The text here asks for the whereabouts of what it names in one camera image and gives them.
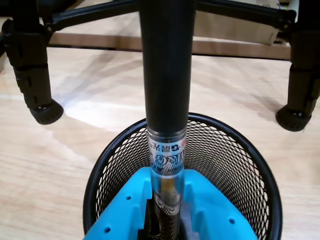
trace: black pole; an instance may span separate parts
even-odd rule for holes
[[[196,0],[139,0],[151,183],[161,239],[179,236]]]
[[[187,126],[195,0],[140,0],[146,120],[161,135]]]

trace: blue plastic part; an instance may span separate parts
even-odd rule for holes
[[[141,168],[123,186],[85,240],[136,240],[144,228],[147,199],[152,198],[151,172]],[[184,170],[184,201],[192,230],[201,240],[256,240],[245,217],[211,182],[195,170]]]

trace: wire mesh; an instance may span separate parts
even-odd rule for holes
[[[91,173],[83,205],[85,232],[130,177],[150,166],[146,122],[124,133],[106,148]],[[189,115],[184,168],[197,170],[215,185],[248,220],[259,240],[280,239],[282,215],[276,182],[258,151],[237,131],[213,118]],[[87,194],[89,190],[94,197]]]

